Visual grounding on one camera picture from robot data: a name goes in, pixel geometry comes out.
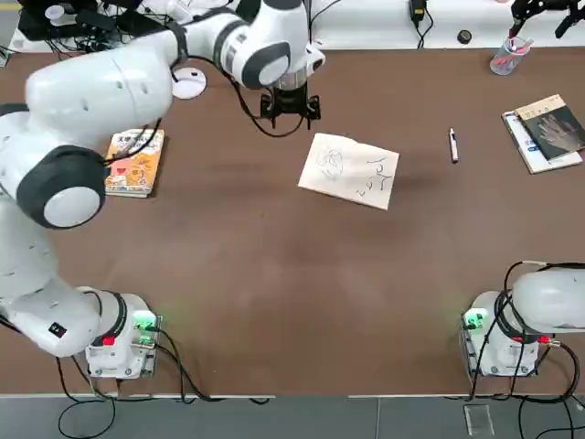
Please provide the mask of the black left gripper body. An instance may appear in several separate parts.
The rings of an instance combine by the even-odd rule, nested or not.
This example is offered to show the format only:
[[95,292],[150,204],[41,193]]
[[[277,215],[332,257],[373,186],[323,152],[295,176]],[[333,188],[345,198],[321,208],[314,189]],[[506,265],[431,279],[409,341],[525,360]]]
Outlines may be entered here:
[[307,114],[307,88],[300,87],[291,90],[273,88],[272,114]]

